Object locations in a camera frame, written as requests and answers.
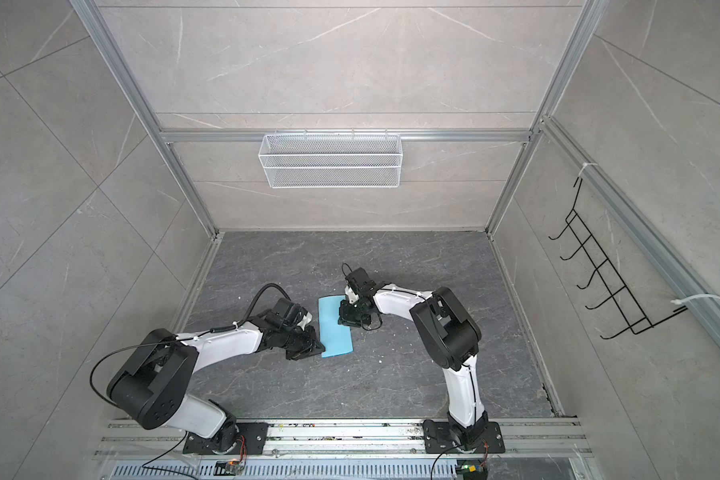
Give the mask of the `light blue paper sheet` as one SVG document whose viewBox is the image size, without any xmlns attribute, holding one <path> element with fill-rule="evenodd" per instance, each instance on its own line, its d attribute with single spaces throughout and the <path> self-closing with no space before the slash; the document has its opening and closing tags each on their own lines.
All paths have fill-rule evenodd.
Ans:
<svg viewBox="0 0 720 480">
<path fill-rule="evenodd" d="M 350 328 L 339 324 L 339 310 L 343 296 L 328 296 L 318 300 L 320 342 L 325 347 L 322 358 L 353 352 Z"/>
</svg>

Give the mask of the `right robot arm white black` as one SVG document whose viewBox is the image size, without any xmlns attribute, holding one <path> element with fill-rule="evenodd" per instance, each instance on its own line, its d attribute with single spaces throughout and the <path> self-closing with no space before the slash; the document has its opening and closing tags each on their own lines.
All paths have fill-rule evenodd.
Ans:
<svg viewBox="0 0 720 480">
<path fill-rule="evenodd" d="M 430 359 L 442 368 L 448 392 L 448 423 L 462 445 L 486 428 L 488 416 L 480 399 L 477 354 L 481 331 L 448 288 L 416 291 L 389 283 L 344 290 L 339 322 L 367 328 L 372 317 L 393 315 L 413 322 Z"/>
</svg>

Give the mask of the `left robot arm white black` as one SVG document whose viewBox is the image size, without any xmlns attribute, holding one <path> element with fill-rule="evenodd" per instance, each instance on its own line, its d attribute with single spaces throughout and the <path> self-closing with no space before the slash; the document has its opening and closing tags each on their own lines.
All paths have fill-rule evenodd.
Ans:
<svg viewBox="0 0 720 480">
<path fill-rule="evenodd" d="M 193 374 L 222 361 L 280 348 L 288 360 L 325 351 L 309 323 L 273 329 L 248 325 L 221 332 L 150 332 L 112 377 L 106 398 L 145 430 L 171 427 L 204 439 L 233 428 L 234 416 L 221 406 L 188 393 Z"/>
</svg>

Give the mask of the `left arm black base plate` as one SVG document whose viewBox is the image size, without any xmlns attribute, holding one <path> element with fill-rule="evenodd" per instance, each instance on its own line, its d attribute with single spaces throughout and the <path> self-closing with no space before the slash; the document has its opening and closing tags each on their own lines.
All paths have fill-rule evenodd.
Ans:
<svg viewBox="0 0 720 480">
<path fill-rule="evenodd" d="M 266 422 L 236 423 L 223 427 L 211 439 L 190 433 L 182 452 L 198 455 L 261 455 L 266 443 L 269 424 Z"/>
</svg>

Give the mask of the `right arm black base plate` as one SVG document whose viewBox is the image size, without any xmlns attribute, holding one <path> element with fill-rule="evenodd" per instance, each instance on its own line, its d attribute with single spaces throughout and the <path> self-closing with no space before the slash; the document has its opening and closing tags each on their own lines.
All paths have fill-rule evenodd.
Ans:
<svg viewBox="0 0 720 480">
<path fill-rule="evenodd" d="M 497 422 L 484 418 L 471 427 L 457 422 L 426 419 L 421 423 L 425 451 L 428 454 L 472 452 L 488 454 L 506 452 L 503 434 Z"/>
</svg>

